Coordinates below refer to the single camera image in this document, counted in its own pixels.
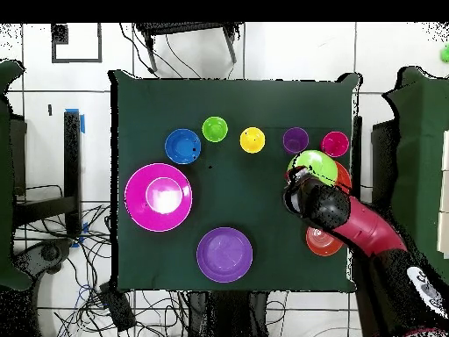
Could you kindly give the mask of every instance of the blue bowl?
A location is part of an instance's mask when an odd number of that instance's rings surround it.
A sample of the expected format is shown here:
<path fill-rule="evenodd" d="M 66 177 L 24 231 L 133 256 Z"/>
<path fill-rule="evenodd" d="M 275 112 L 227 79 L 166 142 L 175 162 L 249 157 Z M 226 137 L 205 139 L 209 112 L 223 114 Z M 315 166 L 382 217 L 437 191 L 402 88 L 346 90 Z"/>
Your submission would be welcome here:
<path fill-rule="evenodd" d="M 165 152 L 176 164 L 190 164 L 198 159 L 201 142 L 195 132 L 189 129 L 176 129 L 165 141 Z"/>

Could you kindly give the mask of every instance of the green table mat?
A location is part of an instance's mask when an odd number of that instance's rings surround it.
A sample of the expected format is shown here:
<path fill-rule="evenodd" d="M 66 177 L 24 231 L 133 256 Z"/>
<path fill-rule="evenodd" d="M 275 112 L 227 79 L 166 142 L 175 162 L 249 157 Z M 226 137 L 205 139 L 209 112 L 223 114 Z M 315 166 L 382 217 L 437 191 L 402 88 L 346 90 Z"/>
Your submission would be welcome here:
<path fill-rule="evenodd" d="M 305 243 L 306 225 L 282 202 L 291 155 L 282 135 L 300 126 L 319 149 L 331 130 L 351 138 L 352 93 L 357 74 L 340 82 L 134 79 L 112 74 L 118 94 L 118 287 L 166 290 L 328 290 L 352 291 L 346 279 L 347 249 L 330 257 L 314 255 Z M 202 135 L 210 116 L 224 118 L 229 132 L 211 143 Z M 266 144 L 257 154 L 239 145 L 241 132 L 259 127 Z M 166 137 L 188 128 L 202 141 L 189 165 L 166 156 Z M 338 159 L 349 169 L 350 152 Z M 188 217 L 165 233 L 137 226 L 124 205 L 128 179 L 153 162 L 175 165 L 189 179 L 193 205 Z M 211 229 L 234 227 L 253 247 L 253 264 L 233 283 L 215 283 L 196 263 L 196 248 Z"/>

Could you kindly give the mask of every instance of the lime green bowl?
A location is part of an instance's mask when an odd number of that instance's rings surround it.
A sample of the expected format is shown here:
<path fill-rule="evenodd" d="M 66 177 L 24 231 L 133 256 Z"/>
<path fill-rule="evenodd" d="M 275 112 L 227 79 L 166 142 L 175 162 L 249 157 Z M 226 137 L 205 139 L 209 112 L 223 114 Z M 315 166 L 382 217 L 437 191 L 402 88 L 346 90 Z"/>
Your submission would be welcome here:
<path fill-rule="evenodd" d="M 203 135 L 210 142 L 219 142 L 228 133 L 228 125 L 219 117 L 207 118 L 203 123 Z"/>
<path fill-rule="evenodd" d="M 326 185 L 334 185 L 337 181 L 339 171 L 335 161 L 325 153 L 317 150 L 302 151 L 299 155 L 294 156 L 290 161 L 287 171 L 293 167 L 307 167 L 311 174 Z"/>

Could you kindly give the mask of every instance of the white tile floor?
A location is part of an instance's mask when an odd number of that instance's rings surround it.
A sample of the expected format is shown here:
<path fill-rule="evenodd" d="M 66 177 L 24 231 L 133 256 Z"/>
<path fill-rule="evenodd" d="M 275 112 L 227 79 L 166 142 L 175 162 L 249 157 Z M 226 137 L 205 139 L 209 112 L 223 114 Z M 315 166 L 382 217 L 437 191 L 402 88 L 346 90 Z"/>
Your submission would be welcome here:
<path fill-rule="evenodd" d="M 109 205 L 110 201 L 110 83 L 107 71 L 123 69 L 136 76 L 151 77 L 141 60 L 150 65 L 148 54 L 131 24 L 123 24 L 125 39 L 119 24 L 102 24 L 103 63 L 52 64 L 50 25 L 0 25 L 0 58 L 17 59 L 24 63 L 23 78 L 9 88 L 7 97 L 17 114 L 25 115 L 26 177 L 28 186 L 57 183 L 62 186 L 62 122 L 65 109 L 78 108 L 85 115 L 86 130 L 82 134 L 82 200 L 83 209 Z M 95 58 L 96 25 L 68 24 L 68 46 L 57 46 L 59 58 Z M 201 77 L 225 78 L 232 69 L 223 32 L 219 29 L 168 35 L 175 53 Z M 363 117 L 362 184 L 372 185 L 370 133 L 372 125 L 393 118 L 393 112 L 381 93 L 392 90 L 396 74 L 403 66 L 418 65 L 435 76 L 449 75 L 449 64 L 439 59 L 439 51 L 447 43 L 447 35 L 433 24 L 408 23 L 247 23 L 240 27 L 240 39 L 234 43 L 237 64 L 231 79 L 276 79 L 335 81 L 344 73 L 356 71 L 363 75 L 360 87 L 359 112 Z M 158 36 L 155 52 L 183 77 L 195 77 L 170 51 L 165 37 Z M 176 73 L 156 57 L 158 75 L 177 77 Z M 53 114 L 49 116 L 48 105 Z M 28 192 L 30 199 L 57 197 L 57 189 Z M 370 201 L 370 190 L 362 191 L 363 200 Z M 92 213 L 85 216 L 90 221 Z M 96 229 L 106 233 L 103 219 Z M 18 230 L 15 249 L 23 249 L 25 232 Z M 42 237 L 27 231 L 27 238 Z M 86 240 L 88 247 L 92 242 Z M 80 248 L 70 248 L 70 260 L 79 280 L 85 283 L 85 258 Z M 100 251 L 105 258 L 95 261 L 99 281 L 110 276 L 110 247 Z M 68 317 L 78 297 L 79 287 L 69 262 L 54 276 L 45 275 L 39 291 L 39 322 L 44 337 L 56 337 L 61 322 L 54 315 Z M 141 291 L 131 294 L 131 304 L 144 324 L 159 323 L 169 300 L 165 291 Z M 360 320 L 355 296 L 341 293 L 273 292 L 269 301 L 286 305 L 282 320 L 268 326 L 270 337 L 361 337 Z M 282 317 L 280 304 L 268 306 L 267 322 Z M 167 312 L 167 323 L 175 316 Z M 110 319 L 102 318 L 104 326 Z M 137 337 L 139 328 L 131 330 Z M 168 329 L 170 337 L 179 337 L 179 322 Z M 97 333 L 79 333 L 77 337 L 98 337 Z M 104 337 L 118 337 L 117 331 Z M 119 337 L 128 337 L 121 333 Z M 156 337 L 143 330 L 139 337 Z"/>

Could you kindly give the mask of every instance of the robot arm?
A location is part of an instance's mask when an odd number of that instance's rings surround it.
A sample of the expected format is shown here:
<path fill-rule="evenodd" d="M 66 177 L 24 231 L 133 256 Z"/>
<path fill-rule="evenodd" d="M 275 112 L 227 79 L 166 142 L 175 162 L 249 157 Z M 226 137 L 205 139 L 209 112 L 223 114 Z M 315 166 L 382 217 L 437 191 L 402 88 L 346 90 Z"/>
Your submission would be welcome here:
<path fill-rule="evenodd" d="M 376 212 L 336 186 L 328 186 L 307 168 L 288 173 L 283 200 L 290 212 L 359 249 L 372 262 L 371 290 L 382 315 L 394 319 L 387 336 L 447 335 L 443 298 L 416 265 L 399 233 Z"/>

